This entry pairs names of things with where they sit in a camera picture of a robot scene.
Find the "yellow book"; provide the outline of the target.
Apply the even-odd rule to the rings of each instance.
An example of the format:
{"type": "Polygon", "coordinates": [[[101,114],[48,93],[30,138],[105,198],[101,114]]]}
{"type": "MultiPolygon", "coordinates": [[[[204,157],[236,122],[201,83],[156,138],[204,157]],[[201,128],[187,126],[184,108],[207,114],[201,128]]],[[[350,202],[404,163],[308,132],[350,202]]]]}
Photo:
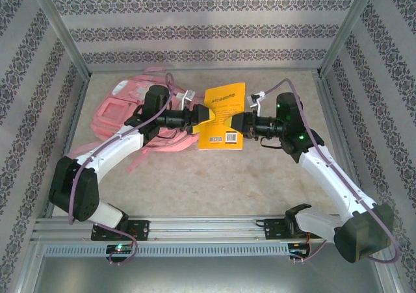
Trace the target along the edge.
{"type": "Polygon", "coordinates": [[[231,117],[244,112],[245,83],[233,83],[207,89],[204,105],[215,115],[199,125],[198,149],[200,150],[241,150],[242,134],[231,128],[231,117]]]}

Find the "pink backpack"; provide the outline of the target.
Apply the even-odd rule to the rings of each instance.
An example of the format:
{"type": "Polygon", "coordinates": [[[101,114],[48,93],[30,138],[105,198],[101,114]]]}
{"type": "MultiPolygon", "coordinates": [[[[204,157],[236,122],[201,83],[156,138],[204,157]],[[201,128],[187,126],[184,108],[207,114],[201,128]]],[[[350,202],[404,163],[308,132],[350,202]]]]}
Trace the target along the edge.
{"type": "MultiPolygon", "coordinates": [[[[133,115],[133,111],[144,103],[145,95],[152,85],[166,85],[164,77],[144,73],[128,77],[120,81],[105,99],[99,104],[90,124],[98,141],[85,144],[71,150],[67,156],[71,159],[83,155],[100,143],[109,139],[133,115]]],[[[149,152],[178,152],[182,151],[199,140],[198,134],[187,134],[179,129],[160,129],[157,137],[139,152],[138,157],[128,166],[127,171],[132,172],[148,156],[149,152]]]]}

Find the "right controller board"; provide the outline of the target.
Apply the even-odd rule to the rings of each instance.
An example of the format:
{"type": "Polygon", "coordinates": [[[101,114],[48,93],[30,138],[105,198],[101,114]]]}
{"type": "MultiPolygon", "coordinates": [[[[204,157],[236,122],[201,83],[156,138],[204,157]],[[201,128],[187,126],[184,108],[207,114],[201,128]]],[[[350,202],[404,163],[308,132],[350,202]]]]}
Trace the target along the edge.
{"type": "Polygon", "coordinates": [[[290,243],[288,244],[290,258],[305,259],[309,256],[311,247],[309,243],[290,243]]]}

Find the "controller board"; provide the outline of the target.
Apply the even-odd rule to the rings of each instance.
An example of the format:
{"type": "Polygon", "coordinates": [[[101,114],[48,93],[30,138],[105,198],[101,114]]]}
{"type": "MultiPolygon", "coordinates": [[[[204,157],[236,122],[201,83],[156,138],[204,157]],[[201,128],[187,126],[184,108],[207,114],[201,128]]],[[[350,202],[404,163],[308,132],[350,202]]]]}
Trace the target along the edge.
{"type": "Polygon", "coordinates": [[[130,244],[114,244],[108,245],[106,248],[106,254],[120,254],[120,255],[130,255],[133,252],[133,247],[130,244]]]}
{"type": "Polygon", "coordinates": [[[309,243],[290,243],[288,244],[290,258],[305,259],[309,256],[311,247],[309,243]]]}

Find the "left controller board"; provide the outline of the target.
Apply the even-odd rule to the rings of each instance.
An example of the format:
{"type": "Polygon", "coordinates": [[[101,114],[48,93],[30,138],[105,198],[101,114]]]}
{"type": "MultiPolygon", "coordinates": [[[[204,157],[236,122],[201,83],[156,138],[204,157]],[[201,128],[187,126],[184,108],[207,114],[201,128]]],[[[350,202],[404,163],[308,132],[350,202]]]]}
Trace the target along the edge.
{"type": "Polygon", "coordinates": [[[120,254],[120,255],[130,255],[133,252],[133,247],[130,244],[114,244],[108,245],[106,248],[106,254],[120,254]]]}

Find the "grey metal panel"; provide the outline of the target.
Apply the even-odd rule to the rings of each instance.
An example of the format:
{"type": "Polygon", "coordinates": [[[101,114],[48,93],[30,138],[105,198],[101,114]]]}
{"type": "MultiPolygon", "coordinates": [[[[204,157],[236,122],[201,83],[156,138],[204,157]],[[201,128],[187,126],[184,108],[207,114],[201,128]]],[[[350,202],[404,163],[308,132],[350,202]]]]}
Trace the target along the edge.
{"type": "Polygon", "coordinates": [[[374,266],[324,251],[304,264],[285,257],[46,258],[35,293],[384,293],[374,266]]]}

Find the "aluminium side rail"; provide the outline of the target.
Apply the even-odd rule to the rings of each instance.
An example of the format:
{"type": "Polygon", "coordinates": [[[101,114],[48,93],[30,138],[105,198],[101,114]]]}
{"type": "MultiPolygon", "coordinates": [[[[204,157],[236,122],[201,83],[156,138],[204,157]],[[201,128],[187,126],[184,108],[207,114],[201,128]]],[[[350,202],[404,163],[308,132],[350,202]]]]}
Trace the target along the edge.
{"type": "Polygon", "coordinates": [[[350,154],[348,143],[342,130],[342,125],[338,117],[333,99],[328,89],[328,84],[318,71],[312,72],[318,98],[324,113],[324,118],[328,126],[329,135],[333,145],[333,154],[338,165],[353,180],[353,182],[361,189],[361,182],[357,176],[352,156],[350,154]]]}

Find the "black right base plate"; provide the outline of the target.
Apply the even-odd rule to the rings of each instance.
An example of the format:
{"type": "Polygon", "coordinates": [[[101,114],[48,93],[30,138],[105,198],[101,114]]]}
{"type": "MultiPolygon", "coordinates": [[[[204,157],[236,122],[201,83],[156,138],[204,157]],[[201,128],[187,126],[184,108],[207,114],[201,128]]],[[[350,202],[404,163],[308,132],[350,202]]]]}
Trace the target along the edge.
{"type": "Polygon", "coordinates": [[[319,236],[301,231],[298,224],[294,220],[286,218],[269,218],[264,220],[256,220],[256,226],[263,229],[267,240],[278,239],[320,239],[319,236]]]}

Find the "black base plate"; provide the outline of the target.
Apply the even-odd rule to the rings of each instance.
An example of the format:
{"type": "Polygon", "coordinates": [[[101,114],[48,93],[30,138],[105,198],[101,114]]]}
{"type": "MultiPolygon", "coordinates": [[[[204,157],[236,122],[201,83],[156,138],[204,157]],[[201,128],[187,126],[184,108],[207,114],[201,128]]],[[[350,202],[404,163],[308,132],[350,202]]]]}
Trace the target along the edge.
{"type": "Polygon", "coordinates": [[[125,220],[116,228],[104,228],[94,225],[91,233],[92,241],[147,241],[150,222],[147,220],[125,220]]]}
{"type": "Polygon", "coordinates": [[[256,220],[256,226],[263,229],[267,240],[278,239],[320,239],[319,236],[301,231],[298,224],[294,220],[286,218],[269,218],[264,220],[256,220]]]}

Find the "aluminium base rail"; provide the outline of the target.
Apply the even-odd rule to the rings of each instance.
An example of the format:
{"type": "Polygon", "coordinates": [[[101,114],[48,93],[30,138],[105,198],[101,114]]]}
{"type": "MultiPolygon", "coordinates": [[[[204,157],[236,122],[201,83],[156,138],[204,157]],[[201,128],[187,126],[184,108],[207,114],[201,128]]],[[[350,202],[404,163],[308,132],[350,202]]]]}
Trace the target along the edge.
{"type": "MultiPolygon", "coordinates": [[[[262,242],[265,232],[255,224],[267,216],[133,216],[132,220],[149,221],[149,243],[231,243],[262,242]]],[[[87,243],[91,241],[93,223],[68,224],[64,216],[35,221],[32,243],[87,243]]]]}

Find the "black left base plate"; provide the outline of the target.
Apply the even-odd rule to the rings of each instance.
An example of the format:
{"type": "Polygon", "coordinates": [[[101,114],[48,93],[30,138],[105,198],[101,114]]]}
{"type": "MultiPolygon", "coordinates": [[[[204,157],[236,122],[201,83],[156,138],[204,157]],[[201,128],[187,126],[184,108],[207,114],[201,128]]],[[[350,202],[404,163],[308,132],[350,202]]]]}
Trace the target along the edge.
{"type": "Polygon", "coordinates": [[[125,220],[116,228],[104,228],[94,225],[91,233],[92,241],[147,241],[150,222],[147,220],[125,220]]]}

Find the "aluminium frame post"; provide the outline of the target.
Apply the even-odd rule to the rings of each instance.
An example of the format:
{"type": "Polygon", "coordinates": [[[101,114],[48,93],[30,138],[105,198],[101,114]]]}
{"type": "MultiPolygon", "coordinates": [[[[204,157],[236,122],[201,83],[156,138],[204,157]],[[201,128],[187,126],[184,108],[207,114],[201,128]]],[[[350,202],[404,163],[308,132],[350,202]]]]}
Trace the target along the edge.
{"type": "Polygon", "coordinates": [[[348,11],[345,19],[339,27],[339,30],[335,35],[335,38],[322,61],[322,64],[320,65],[320,68],[317,70],[317,75],[319,78],[325,76],[325,74],[327,74],[328,70],[331,68],[333,61],[341,51],[345,40],[350,35],[350,32],[359,19],[359,15],[363,12],[363,9],[367,5],[367,2],[368,0],[353,1],[350,10],[348,11]]]}
{"type": "Polygon", "coordinates": [[[66,51],[68,52],[71,61],[75,64],[78,72],[82,75],[83,79],[90,80],[91,72],[88,66],[79,52],[74,39],[72,38],[69,29],[62,20],[57,7],[53,0],[37,0],[44,14],[47,16],[50,24],[52,25],[56,35],[62,42],[66,51]]]}

